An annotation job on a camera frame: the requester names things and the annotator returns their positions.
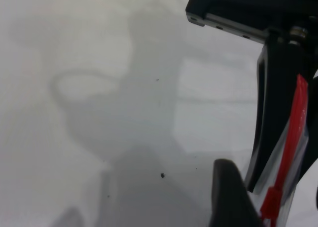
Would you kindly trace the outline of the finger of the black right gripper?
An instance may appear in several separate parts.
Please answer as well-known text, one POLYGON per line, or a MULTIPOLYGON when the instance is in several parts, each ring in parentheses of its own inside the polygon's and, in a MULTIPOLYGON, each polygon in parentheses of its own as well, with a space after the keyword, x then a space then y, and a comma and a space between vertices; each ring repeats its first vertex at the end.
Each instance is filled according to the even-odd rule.
POLYGON ((304 28, 287 36, 270 34, 257 61, 257 116, 253 151, 245 185, 253 192, 289 119, 297 75, 308 78, 304 28))
POLYGON ((308 158, 309 162, 315 162, 318 158, 318 77, 313 78, 309 88, 308 158))

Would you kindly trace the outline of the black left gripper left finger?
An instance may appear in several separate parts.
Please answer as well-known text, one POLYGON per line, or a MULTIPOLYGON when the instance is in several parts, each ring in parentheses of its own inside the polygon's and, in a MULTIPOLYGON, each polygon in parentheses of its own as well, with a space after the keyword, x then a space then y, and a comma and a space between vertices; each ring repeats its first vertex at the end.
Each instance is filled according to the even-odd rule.
POLYGON ((214 161, 211 227, 262 227, 240 172, 228 159, 214 161))

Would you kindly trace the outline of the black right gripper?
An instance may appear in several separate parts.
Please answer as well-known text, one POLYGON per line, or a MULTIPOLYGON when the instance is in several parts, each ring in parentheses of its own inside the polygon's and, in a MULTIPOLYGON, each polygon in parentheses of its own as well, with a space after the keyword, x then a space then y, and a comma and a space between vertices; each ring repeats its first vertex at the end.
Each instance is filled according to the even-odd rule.
POLYGON ((191 23, 261 44, 271 33, 318 43, 318 0, 189 0, 185 11, 191 23))

